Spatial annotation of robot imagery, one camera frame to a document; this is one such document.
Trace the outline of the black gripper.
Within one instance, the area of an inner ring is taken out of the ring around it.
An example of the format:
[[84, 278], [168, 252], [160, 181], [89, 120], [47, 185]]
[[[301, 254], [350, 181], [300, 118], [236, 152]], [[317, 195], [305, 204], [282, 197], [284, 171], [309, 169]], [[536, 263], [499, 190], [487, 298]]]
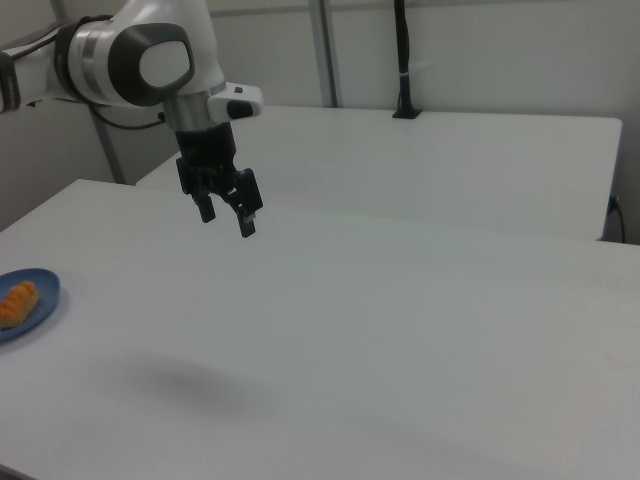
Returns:
[[236, 145], [231, 124], [225, 122], [202, 131], [176, 133], [180, 158], [176, 161], [181, 188], [192, 195], [203, 223], [216, 218], [209, 193], [220, 196], [236, 214], [241, 236], [256, 232], [255, 215], [263, 207], [254, 172], [237, 171]]

